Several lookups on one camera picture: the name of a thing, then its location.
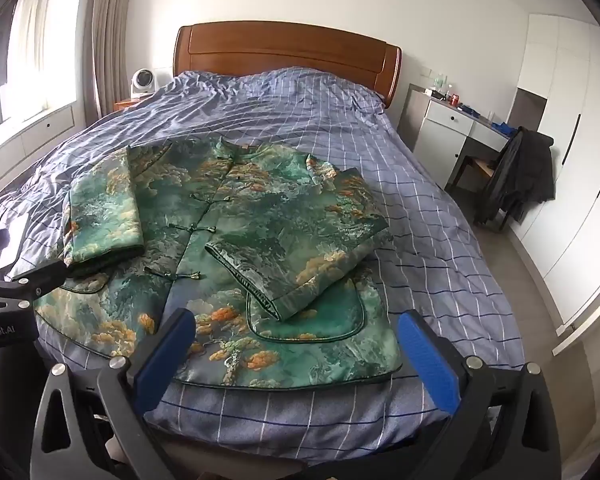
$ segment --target white desk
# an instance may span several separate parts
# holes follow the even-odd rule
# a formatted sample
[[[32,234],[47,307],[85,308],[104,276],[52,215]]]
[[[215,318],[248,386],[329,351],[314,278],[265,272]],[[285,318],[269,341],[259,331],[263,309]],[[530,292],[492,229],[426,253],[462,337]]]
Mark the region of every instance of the white desk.
[[[471,115],[415,89],[411,89],[407,97],[398,124],[398,134],[443,189],[454,171],[467,138],[496,152],[508,140]]]

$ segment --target white fan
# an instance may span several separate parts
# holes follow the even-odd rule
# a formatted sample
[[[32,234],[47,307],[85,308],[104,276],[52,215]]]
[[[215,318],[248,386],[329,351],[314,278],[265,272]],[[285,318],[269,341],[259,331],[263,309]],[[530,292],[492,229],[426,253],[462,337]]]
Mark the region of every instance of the white fan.
[[[131,78],[129,93],[131,98],[144,97],[155,92],[155,75],[147,68],[141,68]]]

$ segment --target hanging clothing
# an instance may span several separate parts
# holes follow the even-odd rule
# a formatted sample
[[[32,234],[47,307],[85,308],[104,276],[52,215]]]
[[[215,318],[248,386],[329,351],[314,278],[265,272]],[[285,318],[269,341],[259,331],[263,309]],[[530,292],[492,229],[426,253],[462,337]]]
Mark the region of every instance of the hanging clothing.
[[[528,202],[555,198],[553,143],[551,137],[519,127],[493,164],[495,172],[478,200],[476,223],[495,218],[500,209],[520,221]]]

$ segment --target bedsheet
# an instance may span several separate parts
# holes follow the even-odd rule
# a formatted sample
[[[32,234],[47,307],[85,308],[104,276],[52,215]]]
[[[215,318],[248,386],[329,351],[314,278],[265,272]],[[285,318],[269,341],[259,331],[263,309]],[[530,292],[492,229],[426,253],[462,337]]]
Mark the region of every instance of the bedsheet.
[[[126,145],[222,135],[237,144],[284,142],[344,169],[358,168],[393,240],[367,257],[392,326],[416,308],[464,355],[521,367],[511,308],[458,206],[403,145],[374,92],[334,75],[289,68],[234,78],[183,73],[138,105],[64,142],[0,193],[0,220],[29,212],[10,275],[32,267],[61,237],[71,181]],[[105,359],[38,318],[40,343],[71,368]],[[150,423],[213,444],[309,463],[368,454],[443,413],[408,360],[382,383],[295,392],[192,386],[174,381]]]

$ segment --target wooden headboard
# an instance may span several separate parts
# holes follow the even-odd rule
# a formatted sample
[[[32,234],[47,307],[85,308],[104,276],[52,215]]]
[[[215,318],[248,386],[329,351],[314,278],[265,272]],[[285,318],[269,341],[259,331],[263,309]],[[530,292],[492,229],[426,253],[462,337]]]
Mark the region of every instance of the wooden headboard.
[[[243,76],[290,66],[331,72],[378,92],[391,104],[399,47],[335,28],[287,22],[214,22],[180,27],[173,75],[204,70]]]

